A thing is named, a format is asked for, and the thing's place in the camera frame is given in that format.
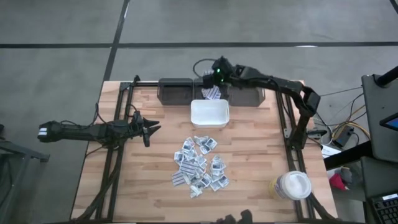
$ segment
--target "keyboard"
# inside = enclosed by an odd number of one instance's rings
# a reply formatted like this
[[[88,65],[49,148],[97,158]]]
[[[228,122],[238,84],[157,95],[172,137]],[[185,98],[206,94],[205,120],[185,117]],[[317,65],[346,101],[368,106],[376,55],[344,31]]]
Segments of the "keyboard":
[[[398,193],[373,197],[370,201],[373,206],[373,214],[378,223],[398,223]]]

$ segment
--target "wooden table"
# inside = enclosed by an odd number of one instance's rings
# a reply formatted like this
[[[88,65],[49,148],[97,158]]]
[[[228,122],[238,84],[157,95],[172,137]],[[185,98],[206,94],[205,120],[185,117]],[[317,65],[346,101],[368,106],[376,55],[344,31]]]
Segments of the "wooden table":
[[[106,121],[113,119],[119,84],[104,83],[99,113]],[[162,128],[150,138],[150,147],[144,147],[142,138],[126,143],[114,222],[214,222],[229,214],[239,219],[245,209],[250,209],[254,222],[297,219],[291,201],[274,200],[268,193],[269,182],[289,171],[273,91],[266,90],[266,100],[258,108],[230,107],[230,121],[222,129],[195,129],[190,122],[189,106],[162,106],[156,94],[155,87],[134,89],[134,106],[147,119],[160,121]],[[225,189],[205,189],[199,197],[190,198],[189,186],[174,187],[171,175],[178,170],[174,152],[181,148],[185,138],[194,135],[209,135],[218,141],[214,152],[205,157],[210,161],[215,154],[221,156],[230,183]],[[91,142],[88,152],[98,146]],[[313,192],[336,217],[319,146],[306,146],[303,156]],[[103,149],[85,160],[72,218],[82,214],[98,193],[105,158]],[[109,196],[103,214],[108,209],[108,200]]]

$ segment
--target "red object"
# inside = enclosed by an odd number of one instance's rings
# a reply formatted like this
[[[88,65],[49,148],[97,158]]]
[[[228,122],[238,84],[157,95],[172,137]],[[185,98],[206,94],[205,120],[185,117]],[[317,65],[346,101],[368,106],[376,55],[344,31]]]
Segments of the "red object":
[[[345,185],[343,184],[343,180],[341,179],[339,174],[335,174],[329,179],[330,185],[337,187],[340,190],[346,190]]]

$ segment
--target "floor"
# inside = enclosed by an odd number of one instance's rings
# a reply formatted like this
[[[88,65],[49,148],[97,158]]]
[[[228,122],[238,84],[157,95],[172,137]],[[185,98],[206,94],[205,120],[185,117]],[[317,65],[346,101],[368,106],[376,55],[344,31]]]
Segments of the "floor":
[[[50,120],[89,123],[103,80],[132,80],[134,75],[142,80],[194,78],[194,62],[224,55],[266,74],[305,80],[320,95],[354,88],[361,85],[362,75],[383,74],[397,65],[394,4],[395,0],[0,0],[4,136],[51,154],[47,164],[30,164],[12,222],[69,219],[87,143],[39,143],[37,127]],[[349,115],[349,107],[335,114],[360,93],[324,96],[318,112],[328,124],[339,123]],[[360,98],[354,108],[362,104]],[[367,128],[366,116],[358,123]],[[340,218],[363,221],[361,202],[341,192],[334,196]]]

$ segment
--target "white label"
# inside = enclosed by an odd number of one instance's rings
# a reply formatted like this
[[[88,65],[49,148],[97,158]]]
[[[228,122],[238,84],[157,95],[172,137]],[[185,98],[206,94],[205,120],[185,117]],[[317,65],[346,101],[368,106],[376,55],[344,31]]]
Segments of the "white label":
[[[389,200],[398,197],[397,194],[387,195],[383,197],[383,200]]]

